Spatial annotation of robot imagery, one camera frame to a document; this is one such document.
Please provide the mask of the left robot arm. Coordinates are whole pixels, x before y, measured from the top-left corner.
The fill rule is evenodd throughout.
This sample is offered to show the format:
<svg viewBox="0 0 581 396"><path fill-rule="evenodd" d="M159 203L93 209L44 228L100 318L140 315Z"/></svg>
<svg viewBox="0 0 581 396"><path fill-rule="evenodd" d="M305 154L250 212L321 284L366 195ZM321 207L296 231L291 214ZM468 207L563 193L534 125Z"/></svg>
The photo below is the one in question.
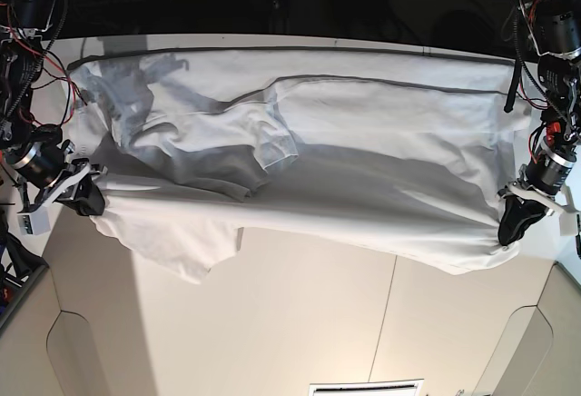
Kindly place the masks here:
<svg viewBox="0 0 581 396"><path fill-rule="evenodd" d="M529 162L498 192L505 211L497 238L509 246L551 213L561 235L578 238L580 212L566 178L580 145L580 0L511 1L516 61L504 110L512 111L527 78L542 96L525 99L540 111L541 123L528 137Z"/></svg>

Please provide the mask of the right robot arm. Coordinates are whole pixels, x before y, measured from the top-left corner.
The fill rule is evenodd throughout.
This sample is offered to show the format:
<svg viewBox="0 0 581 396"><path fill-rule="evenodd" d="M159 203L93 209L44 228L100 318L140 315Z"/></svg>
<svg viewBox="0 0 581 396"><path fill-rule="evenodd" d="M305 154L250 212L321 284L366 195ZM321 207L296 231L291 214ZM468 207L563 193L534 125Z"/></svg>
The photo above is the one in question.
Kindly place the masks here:
<svg viewBox="0 0 581 396"><path fill-rule="evenodd" d="M104 198L94 183L102 169L86 158L73 159L74 144L64 126L82 101L81 91L52 48L68 13L68 0L1 0L1 157L18 175L23 213L52 203L81 216L99 216ZM36 82L46 64L65 84L61 119L43 124L32 112Z"/></svg>

